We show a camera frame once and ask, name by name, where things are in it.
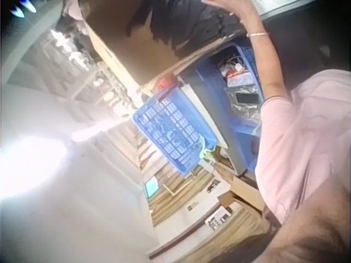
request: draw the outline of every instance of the black object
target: black object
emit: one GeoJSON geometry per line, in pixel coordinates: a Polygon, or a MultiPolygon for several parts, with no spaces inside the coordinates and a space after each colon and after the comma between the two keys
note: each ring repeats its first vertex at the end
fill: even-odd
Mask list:
{"type": "Polygon", "coordinates": [[[127,37],[134,27],[145,24],[151,11],[154,40],[170,44],[180,58],[221,37],[245,33],[236,16],[201,0],[142,0],[126,27],[127,37]]]}
{"type": "Polygon", "coordinates": [[[236,93],[236,100],[243,104],[260,104],[259,96],[256,93],[236,93]]]}

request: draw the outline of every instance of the floor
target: floor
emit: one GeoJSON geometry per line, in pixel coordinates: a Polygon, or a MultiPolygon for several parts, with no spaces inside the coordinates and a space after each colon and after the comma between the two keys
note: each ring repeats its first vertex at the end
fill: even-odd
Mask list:
{"type": "Polygon", "coordinates": [[[316,1],[265,21],[289,90],[313,74],[350,70],[348,3],[316,1]]]}

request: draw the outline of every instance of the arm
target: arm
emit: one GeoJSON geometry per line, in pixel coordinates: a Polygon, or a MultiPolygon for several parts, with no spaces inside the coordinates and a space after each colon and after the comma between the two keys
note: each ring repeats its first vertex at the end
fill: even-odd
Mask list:
{"type": "MultiPolygon", "coordinates": [[[[203,2],[235,13],[241,19],[248,34],[265,32],[262,21],[250,0],[209,0],[203,2]]],[[[254,36],[250,39],[265,99],[272,96],[282,96],[288,99],[280,61],[269,36],[254,36]]]]}

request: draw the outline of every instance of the woman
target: woman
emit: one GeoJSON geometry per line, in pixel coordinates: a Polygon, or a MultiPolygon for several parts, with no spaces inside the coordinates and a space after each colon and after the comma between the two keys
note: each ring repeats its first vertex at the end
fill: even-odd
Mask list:
{"type": "MultiPolygon", "coordinates": [[[[256,179],[268,209],[283,227],[266,250],[274,254],[272,247],[281,255],[269,257],[265,252],[258,262],[322,262],[303,258],[316,252],[334,255],[344,251],[342,245],[331,251],[330,242],[349,247],[345,235],[349,233],[349,194],[344,187],[349,190],[350,173],[343,171],[349,166],[351,145],[349,72],[320,72],[297,87],[291,101],[276,50],[251,1],[203,2],[224,8],[241,19],[253,46],[265,97],[256,179]]],[[[264,249],[260,247],[261,251],[243,262],[252,262],[264,249]]]]}

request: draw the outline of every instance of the bracelet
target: bracelet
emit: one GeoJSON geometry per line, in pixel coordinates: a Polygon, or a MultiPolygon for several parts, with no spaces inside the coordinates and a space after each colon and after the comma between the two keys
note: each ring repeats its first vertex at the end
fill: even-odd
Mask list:
{"type": "Polygon", "coordinates": [[[257,36],[268,36],[269,35],[269,33],[267,33],[267,32],[262,32],[262,33],[252,33],[252,34],[247,34],[246,36],[247,37],[257,37],[257,36]]]}

